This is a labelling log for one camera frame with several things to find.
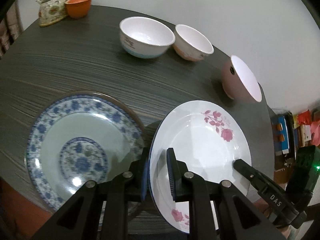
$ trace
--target dark wooden table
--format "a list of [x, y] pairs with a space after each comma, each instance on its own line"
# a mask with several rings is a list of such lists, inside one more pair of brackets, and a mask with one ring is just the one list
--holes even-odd
[[[41, 109], [55, 97], [73, 90], [92, 90], [118, 98], [146, 126], [150, 143], [159, 122], [175, 106], [207, 100], [222, 106], [244, 132], [252, 166], [273, 178], [274, 147], [267, 104], [242, 104], [224, 93], [221, 67], [228, 56], [219, 49], [197, 63], [180, 58], [173, 49], [156, 59], [126, 53], [119, 41], [119, 23], [128, 10], [92, 6], [87, 17], [48, 27], [34, 22], [0, 61], [0, 176], [15, 190], [45, 210], [24, 166], [29, 130]], [[159, 20], [172, 30], [174, 25]], [[248, 198], [258, 199], [251, 187]], [[174, 231], [157, 213], [151, 198], [129, 222], [130, 233]]]

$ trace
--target floral teapot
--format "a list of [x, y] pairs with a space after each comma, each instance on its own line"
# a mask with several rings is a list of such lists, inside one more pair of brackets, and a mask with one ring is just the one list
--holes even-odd
[[48, 26], [67, 17], [66, 0], [36, 0], [40, 4], [39, 26]]

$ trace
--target round table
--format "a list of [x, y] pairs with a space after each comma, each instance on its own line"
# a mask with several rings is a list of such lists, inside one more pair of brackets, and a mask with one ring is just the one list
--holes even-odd
[[[0, 62], [0, 176], [28, 200], [50, 211], [24, 165], [30, 128], [57, 96], [91, 90], [115, 97], [136, 112], [146, 126], [147, 145], [175, 106], [190, 100], [216, 103], [241, 127], [252, 166], [273, 178], [273, 136], [263, 92], [260, 103], [228, 98], [220, 73], [228, 56], [217, 48], [196, 63], [183, 60], [173, 49], [156, 59], [129, 55], [119, 41], [119, 23], [131, 16], [145, 15], [92, 6], [88, 16], [79, 20], [66, 18], [48, 27], [39, 27], [36, 21], [14, 42]], [[174, 29], [173, 24], [159, 21]], [[252, 186], [247, 197], [258, 199]], [[158, 214], [150, 196], [135, 215], [128, 224], [129, 233], [175, 231]]]

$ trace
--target blue floral pattern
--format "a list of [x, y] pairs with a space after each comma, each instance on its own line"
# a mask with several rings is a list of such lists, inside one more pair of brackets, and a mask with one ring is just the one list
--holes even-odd
[[[104, 150], [97, 142], [86, 137], [73, 138], [63, 146], [59, 166], [62, 176], [77, 188], [90, 179], [103, 182], [108, 172]], [[80, 179], [82, 183], [74, 185], [74, 178]]]
[[[41, 113], [33, 125], [26, 151], [26, 163], [30, 178], [41, 197], [54, 210], [58, 210], [66, 199], [62, 199], [61, 196], [52, 189], [45, 174], [42, 172], [41, 146], [47, 132], [58, 120], [69, 114], [79, 112], [103, 115], [122, 132], [126, 140], [130, 143], [131, 150], [129, 154], [134, 156], [135, 159], [138, 159], [142, 153], [143, 140], [141, 138], [141, 129], [129, 114], [118, 106], [107, 100], [91, 95], [75, 95], [56, 101]], [[74, 149], [74, 151], [81, 152], [79, 153], [80, 155], [84, 153], [83, 149], [80, 151], [80, 146]], [[76, 170], [74, 172], [86, 172], [87, 169], [87, 172], [94, 171], [96, 174], [104, 172], [105, 165], [103, 162], [93, 162], [86, 156], [87, 162], [89, 163], [88, 165], [84, 159], [80, 159], [82, 157], [85, 156], [75, 158], [74, 168]]]

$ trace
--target orange bowl with lid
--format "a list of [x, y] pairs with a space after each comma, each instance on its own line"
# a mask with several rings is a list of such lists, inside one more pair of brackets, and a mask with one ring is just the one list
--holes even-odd
[[91, 0], [67, 0], [65, 6], [71, 18], [79, 19], [88, 14]]

